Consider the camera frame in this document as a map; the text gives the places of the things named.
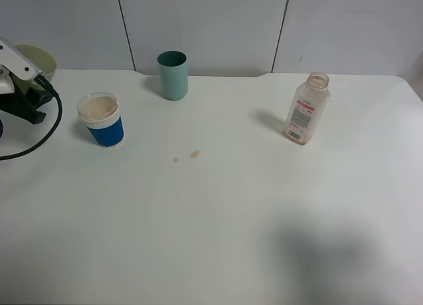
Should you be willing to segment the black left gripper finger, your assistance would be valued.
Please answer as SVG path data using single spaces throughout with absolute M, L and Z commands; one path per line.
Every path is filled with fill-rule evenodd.
M 14 88 L 14 93 L 1 94 L 1 110 L 31 124 L 43 122 L 46 114 L 38 108 L 46 104 L 46 91 L 30 88 L 23 93 L 17 84 Z

